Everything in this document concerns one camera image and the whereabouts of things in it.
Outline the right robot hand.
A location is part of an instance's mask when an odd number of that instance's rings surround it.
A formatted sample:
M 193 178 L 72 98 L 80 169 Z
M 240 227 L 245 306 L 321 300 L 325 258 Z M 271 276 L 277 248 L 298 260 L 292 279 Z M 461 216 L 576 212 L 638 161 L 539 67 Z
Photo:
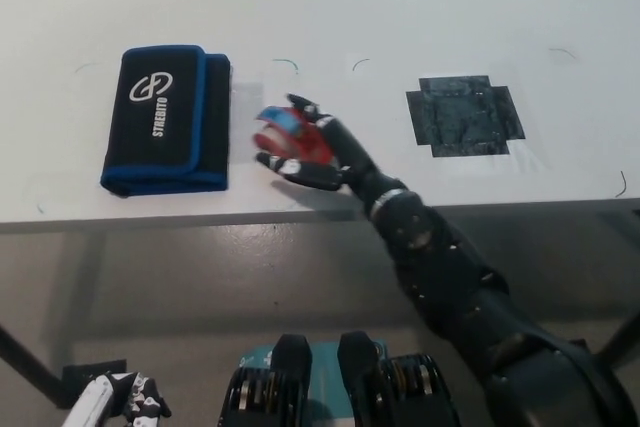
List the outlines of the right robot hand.
M 334 192 L 348 186 L 367 211 L 407 190 L 379 169 L 339 119 L 302 96 L 287 100 L 288 107 L 270 106 L 258 116 L 265 123 L 254 135 L 259 164 L 304 187 Z

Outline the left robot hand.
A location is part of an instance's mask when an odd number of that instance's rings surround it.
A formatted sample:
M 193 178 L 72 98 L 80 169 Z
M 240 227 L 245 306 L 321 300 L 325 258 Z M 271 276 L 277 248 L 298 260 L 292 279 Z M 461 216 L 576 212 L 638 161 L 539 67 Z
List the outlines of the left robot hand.
M 62 427 L 100 427 L 113 417 L 126 426 L 156 427 L 172 411 L 156 381 L 140 372 L 106 373 L 91 380 Z

